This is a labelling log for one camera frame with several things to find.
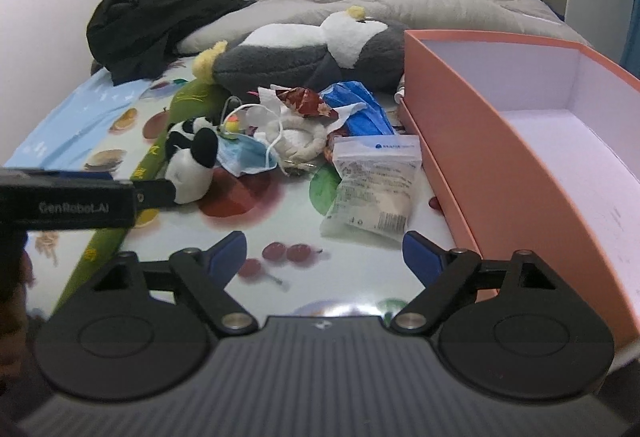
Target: penguin plush toy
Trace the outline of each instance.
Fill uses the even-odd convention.
[[[200,53],[193,75],[243,103],[257,103],[250,91],[270,84],[320,92],[355,80],[370,92],[394,94],[404,72],[405,29],[368,18],[359,6],[330,14],[320,26],[268,24]]]
[[[218,157],[218,135],[210,118],[191,118],[169,125],[165,157],[165,179],[175,187],[175,203],[202,199],[213,179]]]

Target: clear plastic bag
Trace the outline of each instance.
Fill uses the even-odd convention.
[[[329,236],[347,224],[402,240],[421,163],[417,136],[337,138],[334,164],[342,181],[321,234]]]

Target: open box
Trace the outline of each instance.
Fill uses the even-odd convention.
[[[640,353],[640,81],[587,46],[409,31],[399,117],[457,245],[533,249]]]

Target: rope toy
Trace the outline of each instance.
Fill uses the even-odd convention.
[[[282,135],[280,128],[308,132],[313,140],[304,145],[296,145]],[[311,161],[322,153],[326,144],[326,129],[322,124],[306,120],[301,116],[285,116],[280,124],[269,122],[264,127],[264,134],[279,156],[283,160],[291,162]]]

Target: black clothing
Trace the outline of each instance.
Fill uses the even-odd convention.
[[[95,60],[114,85],[155,79],[174,46],[196,29],[250,5],[245,0],[102,0],[86,29]]]

